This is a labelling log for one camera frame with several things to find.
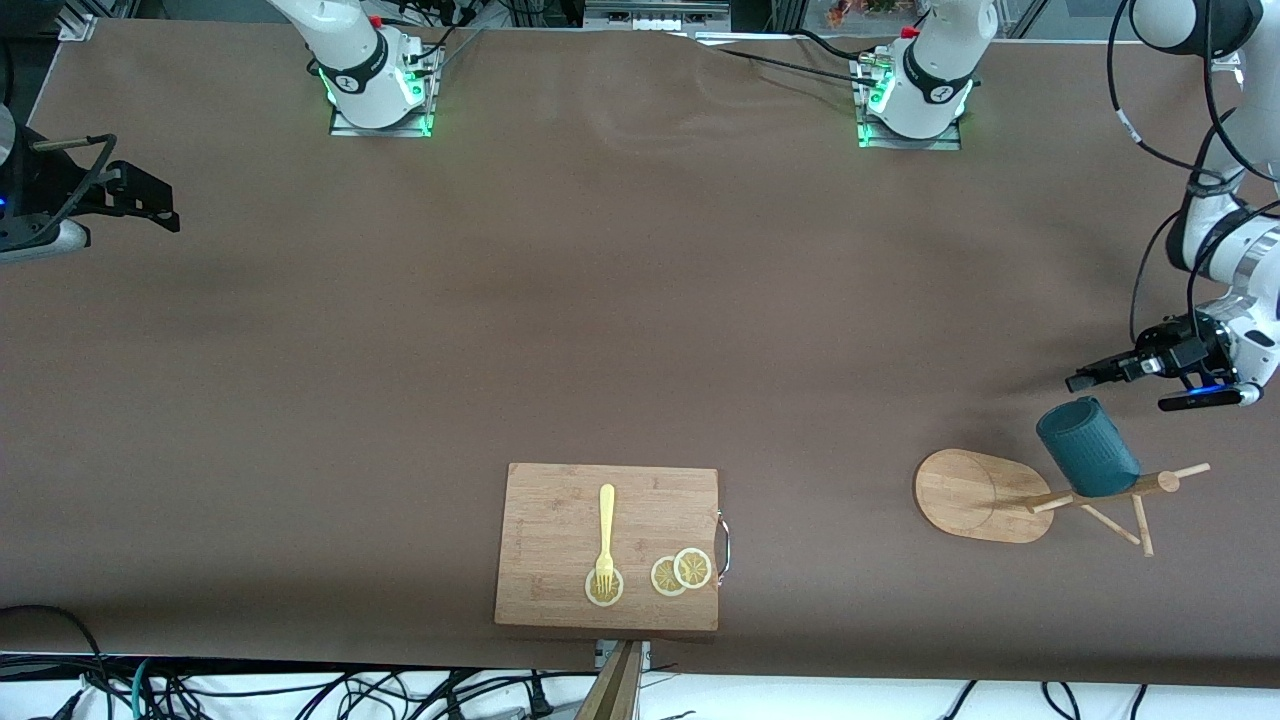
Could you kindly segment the teal cup with yellow inside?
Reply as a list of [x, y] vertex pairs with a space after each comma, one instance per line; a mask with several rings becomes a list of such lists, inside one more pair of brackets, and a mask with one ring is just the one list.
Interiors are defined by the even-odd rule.
[[1075, 495], [1120, 495], [1142, 474], [1117, 427], [1092, 396], [1051, 409], [1036, 423], [1036, 433]]

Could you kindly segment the wooden mug rack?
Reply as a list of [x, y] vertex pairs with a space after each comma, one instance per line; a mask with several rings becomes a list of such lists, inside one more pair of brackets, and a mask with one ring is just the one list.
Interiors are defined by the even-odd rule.
[[1029, 544], [1050, 530], [1057, 514], [1075, 509], [1151, 559], [1155, 546], [1144, 498], [1172, 495], [1187, 478], [1211, 469], [1202, 462], [1148, 473], [1130, 489], [1085, 497], [1073, 491], [1052, 492], [1047, 480], [1025, 464], [945, 448], [922, 461], [913, 479], [913, 493], [924, 519], [948, 536]]

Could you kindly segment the brown table cover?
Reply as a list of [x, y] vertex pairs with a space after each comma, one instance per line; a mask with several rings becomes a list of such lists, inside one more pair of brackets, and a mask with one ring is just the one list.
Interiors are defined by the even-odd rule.
[[102, 23], [32, 122], [111, 132], [182, 229], [0, 265], [0, 607], [115, 653], [586, 665], [494, 623], [512, 462], [714, 468], [733, 536], [684, 673], [1280, 687], [1280, 393], [1161, 413], [1152, 559], [1068, 512], [947, 537], [938, 448], [1121, 351], [1181, 172], [1098, 45], [998, 44], [957, 152], [863, 149], [849, 92], [687, 38], [484, 32], [430, 138], [339, 138], [289, 26]]

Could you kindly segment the bamboo cutting board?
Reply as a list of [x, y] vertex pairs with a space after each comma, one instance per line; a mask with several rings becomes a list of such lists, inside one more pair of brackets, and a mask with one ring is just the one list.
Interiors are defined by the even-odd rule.
[[[586, 574], [600, 550], [599, 489], [616, 488], [612, 557], [620, 601], [590, 603]], [[721, 479], [705, 468], [515, 462], [509, 466], [495, 582], [504, 626], [622, 635], [709, 635], [719, 626]], [[659, 557], [695, 547], [714, 570], [699, 589], [664, 597], [650, 583]]]

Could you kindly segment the yellow plastic fork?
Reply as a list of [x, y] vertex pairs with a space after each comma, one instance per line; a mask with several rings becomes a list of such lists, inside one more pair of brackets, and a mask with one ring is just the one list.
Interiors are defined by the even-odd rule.
[[596, 597], [604, 598], [614, 588], [614, 560], [612, 557], [612, 528], [614, 518], [616, 488], [604, 484], [599, 489], [600, 550], [594, 565], [594, 588]]

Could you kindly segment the grey power strip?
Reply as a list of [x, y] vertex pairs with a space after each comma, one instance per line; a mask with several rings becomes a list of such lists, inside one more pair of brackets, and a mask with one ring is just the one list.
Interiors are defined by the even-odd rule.
[[730, 0], [582, 0], [585, 29], [730, 32]]

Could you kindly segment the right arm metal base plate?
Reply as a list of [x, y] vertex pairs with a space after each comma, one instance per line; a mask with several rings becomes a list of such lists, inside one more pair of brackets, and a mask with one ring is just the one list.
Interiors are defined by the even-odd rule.
[[438, 55], [410, 58], [408, 65], [387, 63], [361, 92], [356, 81], [323, 74], [330, 101], [333, 136], [426, 138], [433, 135], [440, 79]]

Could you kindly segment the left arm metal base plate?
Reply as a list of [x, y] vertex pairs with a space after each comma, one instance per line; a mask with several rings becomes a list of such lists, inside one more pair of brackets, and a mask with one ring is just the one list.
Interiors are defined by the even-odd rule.
[[899, 86], [887, 60], [873, 60], [870, 54], [863, 54], [858, 60], [850, 60], [849, 69], [859, 79], [872, 79], [873, 86], [852, 85], [852, 100], [855, 104], [855, 119], [858, 127], [858, 142], [864, 149], [892, 149], [892, 150], [929, 150], [929, 151], [957, 151], [961, 147], [960, 119], [965, 110], [961, 102], [952, 114], [948, 126], [943, 132], [932, 138], [913, 138], [900, 135], [884, 123], [884, 119], [876, 113], [879, 105]]

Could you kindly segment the wooden post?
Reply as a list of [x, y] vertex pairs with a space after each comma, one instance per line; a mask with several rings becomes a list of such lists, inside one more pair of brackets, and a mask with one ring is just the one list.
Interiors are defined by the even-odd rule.
[[636, 720], [640, 680], [649, 667], [646, 641], [612, 641], [573, 720]]

